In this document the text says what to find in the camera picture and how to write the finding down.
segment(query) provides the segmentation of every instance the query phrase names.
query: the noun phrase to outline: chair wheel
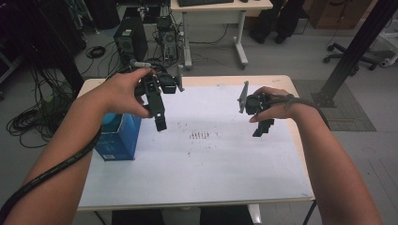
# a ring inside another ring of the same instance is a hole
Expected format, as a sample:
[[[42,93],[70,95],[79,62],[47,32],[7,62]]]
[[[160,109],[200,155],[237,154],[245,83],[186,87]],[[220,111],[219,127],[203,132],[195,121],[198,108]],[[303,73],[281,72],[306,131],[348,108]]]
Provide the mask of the chair wheel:
[[[330,57],[326,56],[326,57],[324,58],[324,63],[328,63],[328,62],[330,62]]]
[[[328,52],[331,52],[331,51],[333,51],[333,50],[334,50],[334,46],[329,45],[329,46],[328,46]]]
[[[376,64],[372,64],[371,66],[369,66],[369,70],[375,70],[376,67],[377,67]]]

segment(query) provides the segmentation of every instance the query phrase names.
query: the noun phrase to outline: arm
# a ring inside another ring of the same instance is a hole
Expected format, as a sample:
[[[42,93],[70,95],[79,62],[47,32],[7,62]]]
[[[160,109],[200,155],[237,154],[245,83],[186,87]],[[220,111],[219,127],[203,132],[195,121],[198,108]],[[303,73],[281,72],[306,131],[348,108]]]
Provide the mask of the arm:
[[[269,87],[255,93],[260,92],[287,94]],[[294,103],[286,109],[280,103],[254,116],[250,122],[270,118],[292,118],[296,122],[324,224],[381,224],[360,173],[315,108]]]
[[[130,74],[115,75],[77,98],[24,183],[84,148],[99,130],[106,113],[149,117],[149,112],[134,97],[136,83],[149,71],[142,68]],[[91,155],[24,196],[11,210],[5,224],[71,224],[82,196]]]

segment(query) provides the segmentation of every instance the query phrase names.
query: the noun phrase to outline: forearm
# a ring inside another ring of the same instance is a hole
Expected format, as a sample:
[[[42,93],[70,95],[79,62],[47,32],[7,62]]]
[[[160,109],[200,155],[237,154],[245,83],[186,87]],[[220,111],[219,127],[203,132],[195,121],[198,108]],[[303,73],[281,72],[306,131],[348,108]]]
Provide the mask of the forearm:
[[[96,94],[89,93],[72,104],[25,183],[79,152],[95,136],[106,107],[90,95]],[[88,154],[28,193],[10,212],[6,224],[70,224],[84,188],[90,159],[91,154]]]
[[[314,194],[324,223],[381,223],[358,170],[319,113],[297,104],[298,125]]]

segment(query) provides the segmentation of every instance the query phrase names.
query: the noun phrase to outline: white table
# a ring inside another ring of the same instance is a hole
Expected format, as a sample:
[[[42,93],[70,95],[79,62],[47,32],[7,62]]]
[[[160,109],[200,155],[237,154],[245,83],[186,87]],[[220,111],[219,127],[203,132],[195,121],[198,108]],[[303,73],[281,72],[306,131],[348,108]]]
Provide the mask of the white table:
[[[296,125],[277,120],[269,134],[252,137],[257,125],[238,112],[245,81],[249,93],[270,85],[297,94],[287,76],[183,77],[185,92],[162,95],[168,128],[159,133],[153,119],[143,120],[135,160],[105,162],[95,152],[79,210],[310,201]],[[81,94],[102,82],[86,81]],[[212,110],[214,93],[231,108]],[[195,105],[202,111],[190,110]]]
[[[190,39],[188,37],[188,24],[191,23],[190,18],[196,17],[197,19],[195,21],[198,21],[199,23],[238,23],[237,36],[234,37],[234,43],[237,48],[242,68],[245,68],[249,64],[249,61],[243,50],[241,39],[246,11],[266,8],[272,8],[272,4],[269,0],[249,0],[247,3],[235,0],[233,3],[194,7],[180,7],[177,0],[171,0],[172,12],[182,12],[184,31],[184,68],[192,69]]]

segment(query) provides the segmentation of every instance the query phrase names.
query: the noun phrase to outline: black pole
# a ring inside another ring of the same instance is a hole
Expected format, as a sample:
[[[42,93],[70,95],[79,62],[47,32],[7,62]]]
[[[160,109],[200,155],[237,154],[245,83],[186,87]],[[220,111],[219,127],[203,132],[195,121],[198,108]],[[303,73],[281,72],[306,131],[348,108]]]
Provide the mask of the black pole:
[[[313,94],[314,103],[319,107],[333,107],[333,98],[351,74],[354,66],[369,49],[378,34],[398,8],[397,0],[378,0],[358,33],[343,54],[336,68],[319,93]]]

